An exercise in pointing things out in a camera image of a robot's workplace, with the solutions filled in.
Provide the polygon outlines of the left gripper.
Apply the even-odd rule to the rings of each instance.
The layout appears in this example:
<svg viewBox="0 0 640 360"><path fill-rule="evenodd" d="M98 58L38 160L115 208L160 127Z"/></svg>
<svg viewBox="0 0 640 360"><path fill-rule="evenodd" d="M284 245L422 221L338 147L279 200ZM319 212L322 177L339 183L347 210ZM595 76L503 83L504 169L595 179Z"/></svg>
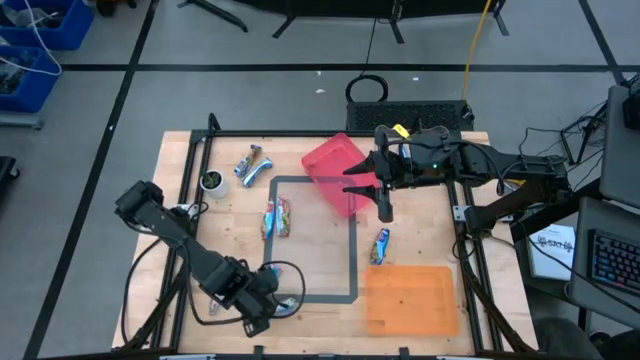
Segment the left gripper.
<svg viewBox="0 0 640 360"><path fill-rule="evenodd" d="M247 336L256 336L270 327L270 319L277 308L274 298L277 289L278 277L272 269L250 272L242 280L234 306L241 314Z"/></svg>

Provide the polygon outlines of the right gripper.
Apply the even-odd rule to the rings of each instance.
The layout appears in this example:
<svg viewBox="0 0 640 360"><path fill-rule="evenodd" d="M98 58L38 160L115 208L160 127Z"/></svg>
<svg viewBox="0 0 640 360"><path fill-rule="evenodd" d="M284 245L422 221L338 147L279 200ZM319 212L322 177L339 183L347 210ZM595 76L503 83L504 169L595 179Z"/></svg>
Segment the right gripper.
<svg viewBox="0 0 640 360"><path fill-rule="evenodd" d="M409 149L406 139L391 128L380 125L375 129L375 150L361 162L347 168L343 175L360 175L375 173L380 188L373 185L353 186L342 189L344 193L354 194L370 199L378 207L378 218L383 223L394 220L390 192L396 188L415 185L414 177L419 170L413 168L414 162L405 157L404 150Z"/></svg>

